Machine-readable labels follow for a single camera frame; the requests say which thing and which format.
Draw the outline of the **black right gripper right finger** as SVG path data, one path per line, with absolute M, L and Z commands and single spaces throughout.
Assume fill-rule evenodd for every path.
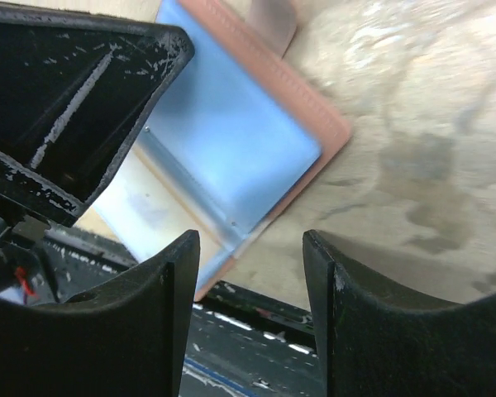
M 456 304 L 350 258 L 315 230 L 303 266 L 328 396 L 496 396 L 496 294 Z

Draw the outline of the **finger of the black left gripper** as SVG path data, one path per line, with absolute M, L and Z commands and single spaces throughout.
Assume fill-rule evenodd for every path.
M 173 25 L 0 6 L 0 214 L 73 224 L 193 54 Z

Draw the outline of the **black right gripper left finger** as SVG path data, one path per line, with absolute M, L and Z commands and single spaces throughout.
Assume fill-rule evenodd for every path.
M 0 396 L 176 396 L 199 235 L 62 304 L 0 298 Z

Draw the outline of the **brown leather card holder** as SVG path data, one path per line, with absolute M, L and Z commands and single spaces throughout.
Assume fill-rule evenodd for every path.
M 348 123 L 284 60 L 291 1 L 164 1 L 193 58 L 160 97 L 94 203 L 137 261 L 188 229 L 200 235 L 201 299 L 349 141 Z

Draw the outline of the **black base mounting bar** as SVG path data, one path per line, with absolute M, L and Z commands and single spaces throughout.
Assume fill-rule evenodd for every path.
M 80 229 L 42 243 L 67 299 L 135 265 L 126 248 Z M 182 396 L 320 396 L 310 314 L 227 282 L 192 309 Z

